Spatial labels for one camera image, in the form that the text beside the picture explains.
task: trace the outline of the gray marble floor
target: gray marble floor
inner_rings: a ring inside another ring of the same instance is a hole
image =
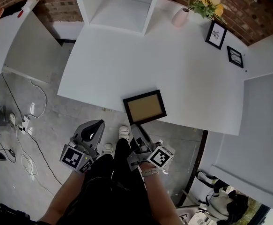
[[[62,73],[72,48],[72,44],[63,45],[59,66],[55,68],[50,84],[34,82],[43,88],[48,104],[44,114],[39,119],[31,118],[29,123],[29,132],[38,141],[51,169],[61,182],[67,179],[71,171],[59,162],[59,157],[64,144],[68,143],[80,124],[103,119],[105,131],[101,143],[112,143],[114,146],[118,139],[118,128],[128,125],[127,115],[123,112],[57,96]],[[38,116],[44,109],[44,95],[41,91],[33,87],[29,79],[15,74],[4,76],[23,115],[34,113]],[[7,111],[15,113],[17,123],[21,122],[20,114],[1,75],[0,106],[5,106]],[[175,153],[171,164],[166,167],[166,173],[161,173],[160,176],[171,198],[177,203],[182,194],[181,189],[186,186],[192,172],[203,131],[160,121],[152,121],[143,127],[154,142],[162,140],[163,145]],[[36,176],[28,175],[21,165],[22,150],[16,139],[15,129],[0,127],[0,133],[2,145],[6,149],[12,148],[17,158],[14,164],[8,160],[0,161],[0,203],[24,211],[30,214],[32,219],[39,219],[53,198],[43,187],[55,194],[60,184],[48,169],[37,145],[28,135],[18,131],[23,149],[37,166]]]

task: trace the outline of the white cable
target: white cable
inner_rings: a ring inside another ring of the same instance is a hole
[[[18,126],[16,126],[15,135],[16,135],[16,138],[17,138],[17,140],[18,140],[18,143],[19,143],[19,145],[20,145],[20,147],[21,147],[23,153],[26,153],[27,156],[28,156],[28,157],[27,157],[25,154],[22,154],[22,156],[21,156],[21,165],[23,166],[23,168],[25,168],[26,172],[27,172],[30,176],[36,176],[36,175],[38,175],[37,166],[36,166],[35,162],[34,162],[33,159],[30,157],[30,155],[23,149],[22,144],[20,143],[20,140],[19,140],[19,138],[18,138]],[[27,161],[27,163],[29,164],[28,167],[24,166],[24,164],[23,164],[23,159],[25,159],[25,160]],[[37,182],[39,183],[39,185],[40,185],[41,187],[43,187],[44,189],[46,189],[49,193],[51,193],[51,194],[54,196],[54,194],[53,194],[49,189],[45,188],[45,187],[39,182],[39,180],[38,180],[36,177],[35,177],[35,179],[37,180]]]
[[[39,87],[39,86],[37,86],[37,85],[34,85],[34,84],[32,83],[32,80],[31,80],[31,79],[30,79],[30,83],[31,83],[32,86],[37,87],[37,88],[39,88],[39,89],[42,91],[42,93],[44,94],[44,97],[45,97],[45,99],[46,99],[46,103],[45,103],[45,105],[44,105],[44,110],[43,110],[43,112],[41,113],[41,115],[39,115],[38,117],[36,117],[36,116],[34,116],[34,115],[31,114],[31,115],[28,115],[27,118],[29,118],[29,117],[40,118],[40,117],[44,114],[44,112],[45,112],[45,110],[46,110],[46,107],[47,107],[47,96],[46,96],[45,92],[42,90],[41,87]]]

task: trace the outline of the person's hand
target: person's hand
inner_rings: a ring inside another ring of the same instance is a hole
[[[151,164],[150,162],[142,162],[140,164],[140,169],[142,171],[147,170],[147,169],[151,169],[151,168],[155,168],[155,166],[153,164]]]

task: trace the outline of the picture frame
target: picture frame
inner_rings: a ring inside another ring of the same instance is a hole
[[[142,98],[146,98],[146,97],[150,97],[150,96],[154,96],[154,95],[157,96],[161,112],[159,114],[153,115],[153,116],[151,116],[149,118],[134,121],[132,113],[130,111],[129,103],[132,102],[132,101],[135,101],[135,100],[140,100]],[[144,93],[144,94],[137,95],[137,96],[134,96],[134,97],[126,98],[126,99],[123,99],[123,102],[124,102],[125,110],[126,110],[130,125],[132,125],[132,124],[140,125],[140,124],[147,123],[147,122],[150,122],[150,121],[153,121],[153,120],[156,120],[156,119],[163,118],[163,117],[167,116],[166,111],[165,111],[165,107],[164,107],[164,104],[163,104],[163,100],[162,100],[162,97],[161,97],[161,93],[160,93],[159,90],[155,90],[155,91]]]
[[[229,62],[243,68],[243,58],[240,52],[236,51],[234,48],[227,46]]]
[[[212,21],[205,42],[221,50],[227,29],[216,21]]]

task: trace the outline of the framed picture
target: framed picture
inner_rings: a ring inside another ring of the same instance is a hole
[[[143,124],[166,116],[159,90],[123,100],[130,124]]]
[[[243,58],[241,53],[233,49],[232,47],[227,46],[229,62],[243,68]]]
[[[227,29],[225,27],[223,27],[216,21],[212,21],[205,42],[211,44],[212,46],[215,46],[218,49],[221,49],[226,33]]]

